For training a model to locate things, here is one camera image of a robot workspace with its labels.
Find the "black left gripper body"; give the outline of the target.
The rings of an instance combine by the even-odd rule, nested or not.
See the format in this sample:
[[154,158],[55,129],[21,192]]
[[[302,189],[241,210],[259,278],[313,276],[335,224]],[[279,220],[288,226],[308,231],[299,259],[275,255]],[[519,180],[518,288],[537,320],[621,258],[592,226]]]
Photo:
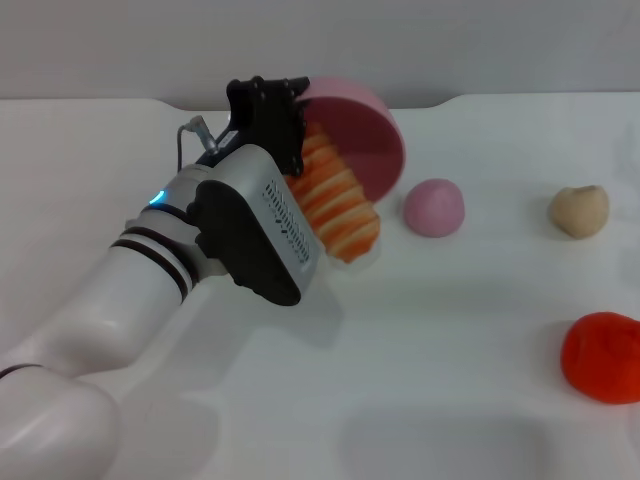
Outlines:
[[282,174],[298,177],[304,170],[306,102],[292,98],[292,79],[255,76],[227,85],[231,118],[226,131],[234,137],[226,149],[232,152],[247,144],[257,145],[269,153]]

